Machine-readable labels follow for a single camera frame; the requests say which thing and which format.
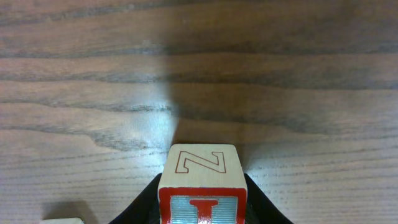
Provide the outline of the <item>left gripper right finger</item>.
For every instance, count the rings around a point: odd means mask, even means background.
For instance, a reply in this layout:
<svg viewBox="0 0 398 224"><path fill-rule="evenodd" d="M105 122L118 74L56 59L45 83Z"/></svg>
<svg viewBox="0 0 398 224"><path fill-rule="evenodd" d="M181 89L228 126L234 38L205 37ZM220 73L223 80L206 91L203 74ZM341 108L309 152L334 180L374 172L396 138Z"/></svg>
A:
<svg viewBox="0 0 398 224"><path fill-rule="evenodd" d="M293 222L280 212L268 199L248 174L245 174L244 178L248 187L248 204L250 204L259 223L293 224Z"/></svg>

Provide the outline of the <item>red letter I block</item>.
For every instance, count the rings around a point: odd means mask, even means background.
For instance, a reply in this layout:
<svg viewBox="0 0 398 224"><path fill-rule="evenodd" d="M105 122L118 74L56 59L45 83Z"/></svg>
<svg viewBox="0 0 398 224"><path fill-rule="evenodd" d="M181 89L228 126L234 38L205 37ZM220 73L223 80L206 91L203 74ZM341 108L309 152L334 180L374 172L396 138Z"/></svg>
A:
<svg viewBox="0 0 398 224"><path fill-rule="evenodd" d="M174 144L158 186L161 224L244 224L248 187L231 144Z"/></svg>

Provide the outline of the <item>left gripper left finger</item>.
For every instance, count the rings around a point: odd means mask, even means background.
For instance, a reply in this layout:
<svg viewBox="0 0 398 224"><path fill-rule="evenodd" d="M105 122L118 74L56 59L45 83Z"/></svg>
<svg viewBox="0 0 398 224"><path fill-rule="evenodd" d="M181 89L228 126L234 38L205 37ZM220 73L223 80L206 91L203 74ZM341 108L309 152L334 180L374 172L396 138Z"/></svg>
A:
<svg viewBox="0 0 398 224"><path fill-rule="evenodd" d="M109 224L161 224L157 189L161 173Z"/></svg>

